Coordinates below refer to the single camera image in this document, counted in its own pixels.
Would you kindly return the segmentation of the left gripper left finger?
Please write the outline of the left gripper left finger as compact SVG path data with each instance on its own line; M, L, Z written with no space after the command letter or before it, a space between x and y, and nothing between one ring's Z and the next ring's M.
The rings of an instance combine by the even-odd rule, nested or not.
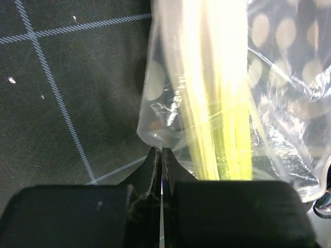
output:
M1 247L158 247L161 153L118 185L37 185L10 199Z

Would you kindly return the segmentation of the clear polka dot zip bag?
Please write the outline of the clear polka dot zip bag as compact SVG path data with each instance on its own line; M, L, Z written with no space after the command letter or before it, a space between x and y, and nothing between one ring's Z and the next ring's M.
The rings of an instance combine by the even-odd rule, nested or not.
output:
M281 180L320 198L330 1L152 1L137 133L200 180Z

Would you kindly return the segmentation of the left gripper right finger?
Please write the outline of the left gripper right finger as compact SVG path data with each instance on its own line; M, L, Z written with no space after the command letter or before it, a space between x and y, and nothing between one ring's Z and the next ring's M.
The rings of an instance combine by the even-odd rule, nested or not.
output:
M162 151L166 247L316 247L297 192L284 181L199 181Z

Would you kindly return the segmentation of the green celery stalk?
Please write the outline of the green celery stalk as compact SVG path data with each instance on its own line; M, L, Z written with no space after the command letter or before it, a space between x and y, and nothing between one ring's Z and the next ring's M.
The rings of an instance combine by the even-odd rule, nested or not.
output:
M158 10L197 177L251 180L245 1L160 1Z

